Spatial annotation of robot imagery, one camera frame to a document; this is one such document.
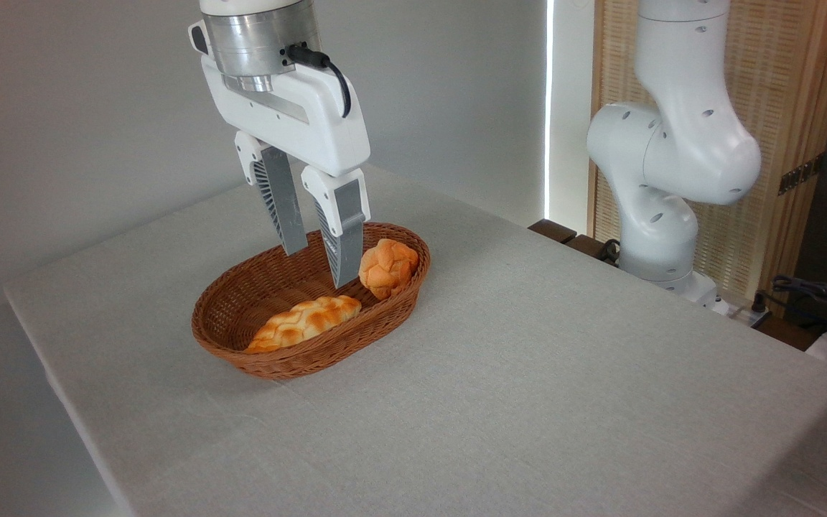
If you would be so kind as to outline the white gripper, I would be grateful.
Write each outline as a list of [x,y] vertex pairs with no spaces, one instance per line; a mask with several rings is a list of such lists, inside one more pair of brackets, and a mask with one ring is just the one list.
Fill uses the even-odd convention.
[[343,118],[341,86],[331,72],[296,65],[272,76],[272,91],[246,92],[230,88],[232,78],[210,56],[201,65],[221,117],[240,130],[234,144],[244,177],[259,190],[286,255],[307,246],[289,154],[313,166],[302,171],[302,183],[314,199],[335,288],[354,281],[371,219],[358,168],[370,158],[370,138],[357,93],[350,92],[353,106]]

